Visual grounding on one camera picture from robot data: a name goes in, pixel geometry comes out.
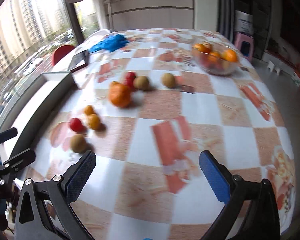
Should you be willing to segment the brown kiwi fruit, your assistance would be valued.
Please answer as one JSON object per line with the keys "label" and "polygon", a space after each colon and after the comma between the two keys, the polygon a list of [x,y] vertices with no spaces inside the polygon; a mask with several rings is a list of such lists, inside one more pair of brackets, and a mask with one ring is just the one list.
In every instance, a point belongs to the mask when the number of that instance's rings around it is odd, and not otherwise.
{"label": "brown kiwi fruit", "polygon": [[167,88],[175,88],[177,85],[175,76],[171,73],[164,73],[161,76],[161,83]]}
{"label": "brown kiwi fruit", "polygon": [[75,153],[83,153],[87,149],[85,137],[81,134],[73,135],[70,139],[70,148]]}
{"label": "brown kiwi fruit", "polygon": [[133,81],[133,86],[138,90],[148,90],[150,87],[149,79],[147,76],[137,76]]}

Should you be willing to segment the red cherry tomato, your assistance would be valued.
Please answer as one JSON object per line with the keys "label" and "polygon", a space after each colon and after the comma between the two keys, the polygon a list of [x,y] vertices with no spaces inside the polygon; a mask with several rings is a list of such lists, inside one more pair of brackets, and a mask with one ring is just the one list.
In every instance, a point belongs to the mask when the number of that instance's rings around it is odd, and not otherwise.
{"label": "red cherry tomato", "polygon": [[135,72],[126,72],[124,78],[124,84],[127,85],[131,90],[134,90],[134,79],[136,78]]}
{"label": "red cherry tomato", "polygon": [[79,118],[71,118],[69,120],[69,127],[74,132],[81,132],[84,128],[82,121]]}

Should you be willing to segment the yellow cherry tomato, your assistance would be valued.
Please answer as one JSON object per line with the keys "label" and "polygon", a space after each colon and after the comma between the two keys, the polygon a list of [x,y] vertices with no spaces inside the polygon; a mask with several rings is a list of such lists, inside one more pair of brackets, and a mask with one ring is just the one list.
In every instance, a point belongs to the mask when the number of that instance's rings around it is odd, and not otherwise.
{"label": "yellow cherry tomato", "polygon": [[96,114],[94,108],[92,105],[87,105],[84,109],[83,112],[85,115],[92,115],[92,114]]}
{"label": "yellow cherry tomato", "polygon": [[91,114],[87,116],[87,123],[90,129],[95,131],[99,130],[101,125],[101,119],[97,114]]}

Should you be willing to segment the large orange mandarin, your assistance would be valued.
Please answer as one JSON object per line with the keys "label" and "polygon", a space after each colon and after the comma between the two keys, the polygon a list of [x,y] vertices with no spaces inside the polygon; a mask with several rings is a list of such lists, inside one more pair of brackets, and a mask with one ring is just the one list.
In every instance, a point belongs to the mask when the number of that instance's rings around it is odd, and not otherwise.
{"label": "large orange mandarin", "polygon": [[126,108],[131,103],[131,89],[129,86],[113,81],[109,86],[108,99],[119,108]]}

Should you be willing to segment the white shallow tray box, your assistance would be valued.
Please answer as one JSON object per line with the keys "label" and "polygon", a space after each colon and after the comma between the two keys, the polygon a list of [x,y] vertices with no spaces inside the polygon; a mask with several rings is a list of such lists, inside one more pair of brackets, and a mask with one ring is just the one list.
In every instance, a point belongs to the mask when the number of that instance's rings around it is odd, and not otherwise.
{"label": "white shallow tray box", "polygon": [[76,86],[70,72],[42,73],[25,82],[12,96],[0,116],[0,132],[16,128],[16,137],[0,144],[2,162],[31,147],[51,112]]}

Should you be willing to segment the checkered patterned tablecloth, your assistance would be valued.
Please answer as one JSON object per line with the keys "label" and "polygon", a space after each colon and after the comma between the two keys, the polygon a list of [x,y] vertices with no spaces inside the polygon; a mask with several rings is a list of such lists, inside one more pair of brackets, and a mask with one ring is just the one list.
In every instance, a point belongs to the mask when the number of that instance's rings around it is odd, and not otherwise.
{"label": "checkered patterned tablecloth", "polygon": [[[209,150],[243,179],[270,180],[280,231],[292,220],[295,168],[290,138],[277,104],[245,58],[230,77],[209,75],[194,62],[194,42],[229,42],[220,34],[185,29],[126,31],[129,44],[91,56],[75,75],[78,90],[46,121],[36,161],[26,177],[63,174],[79,154],[69,146],[71,118],[86,121],[92,105],[104,128],[84,135],[96,166],[72,208],[96,239],[199,239],[223,208],[199,167]],[[126,108],[108,99],[126,72],[147,76],[148,90],[131,90]],[[175,76],[175,88],[161,76]]]}

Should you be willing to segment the red chair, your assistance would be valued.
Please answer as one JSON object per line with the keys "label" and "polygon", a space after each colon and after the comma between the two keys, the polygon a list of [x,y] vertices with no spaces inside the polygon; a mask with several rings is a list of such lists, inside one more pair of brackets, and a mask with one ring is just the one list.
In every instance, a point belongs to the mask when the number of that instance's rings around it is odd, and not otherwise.
{"label": "red chair", "polygon": [[70,44],[65,44],[58,47],[52,54],[51,62],[52,66],[55,66],[62,58],[64,58],[68,53],[74,50],[75,47]]}

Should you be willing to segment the smartphone with red case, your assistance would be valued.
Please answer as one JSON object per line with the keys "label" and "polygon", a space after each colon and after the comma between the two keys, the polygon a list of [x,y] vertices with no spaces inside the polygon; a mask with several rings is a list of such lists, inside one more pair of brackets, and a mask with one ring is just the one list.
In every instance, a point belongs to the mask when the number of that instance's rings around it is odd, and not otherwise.
{"label": "smartphone with red case", "polygon": [[71,62],[68,66],[68,71],[71,73],[76,72],[88,66],[88,64],[89,64],[89,51],[88,50],[81,51],[72,57]]}

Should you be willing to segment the glass fruit bowl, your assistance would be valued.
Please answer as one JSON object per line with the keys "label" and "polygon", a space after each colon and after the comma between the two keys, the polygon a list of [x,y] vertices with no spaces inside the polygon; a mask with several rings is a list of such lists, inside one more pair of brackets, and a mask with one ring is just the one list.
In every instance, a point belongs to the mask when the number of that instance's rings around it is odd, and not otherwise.
{"label": "glass fruit bowl", "polygon": [[[217,76],[231,75],[240,65],[240,54],[234,48],[223,43],[212,43],[207,41],[198,42],[206,46],[206,52],[201,53],[192,49],[195,63],[209,74]],[[232,49],[237,53],[237,62],[228,62],[222,59],[222,52]]]}

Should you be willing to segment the orange in bowl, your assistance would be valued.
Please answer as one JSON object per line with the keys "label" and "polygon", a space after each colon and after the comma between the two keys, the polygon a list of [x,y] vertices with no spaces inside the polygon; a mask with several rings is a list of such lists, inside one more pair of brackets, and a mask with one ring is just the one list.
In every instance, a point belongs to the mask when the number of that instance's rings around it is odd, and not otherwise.
{"label": "orange in bowl", "polygon": [[202,43],[195,43],[193,46],[192,46],[192,49],[198,51],[198,52],[201,52],[201,53],[205,53],[206,52],[206,46]]}
{"label": "orange in bowl", "polygon": [[232,49],[226,49],[222,52],[222,59],[228,62],[237,62],[237,53]]}

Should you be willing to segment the blue crumpled gloves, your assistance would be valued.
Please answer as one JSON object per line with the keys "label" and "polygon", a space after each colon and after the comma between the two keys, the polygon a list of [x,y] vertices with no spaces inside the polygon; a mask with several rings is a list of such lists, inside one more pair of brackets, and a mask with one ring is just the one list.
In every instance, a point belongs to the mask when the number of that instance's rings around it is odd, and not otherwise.
{"label": "blue crumpled gloves", "polygon": [[101,50],[107,50],[109,52],[114,52],[120,48],[125,47],[129,43],[129,39],[121,34],[116,34],[105,38],[104,40],[98,42],[98,44],[93,45],[88,49],[89,53],[95,53]]}

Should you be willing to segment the pink plastic stool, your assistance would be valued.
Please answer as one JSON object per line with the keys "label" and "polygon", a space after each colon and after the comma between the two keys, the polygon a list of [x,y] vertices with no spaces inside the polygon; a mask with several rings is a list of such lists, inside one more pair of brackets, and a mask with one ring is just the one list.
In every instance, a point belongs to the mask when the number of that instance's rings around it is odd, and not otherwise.
{"label": "pink plastic stool", "polygon": [[235,47],[241,52],[243,57],[249,62],[252,61],[254,52],[254,39],[251,35],[237,32],[234,41]]}

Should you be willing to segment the white cabinet counter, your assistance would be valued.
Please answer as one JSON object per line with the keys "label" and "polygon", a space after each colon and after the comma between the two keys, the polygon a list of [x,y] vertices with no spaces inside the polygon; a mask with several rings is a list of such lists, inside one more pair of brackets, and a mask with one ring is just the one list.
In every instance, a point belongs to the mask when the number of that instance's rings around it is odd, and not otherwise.
{"label": "white cabinet counter", "polygon": [[106,0],[104,8],[117,31],[194,28],[194,0]]}

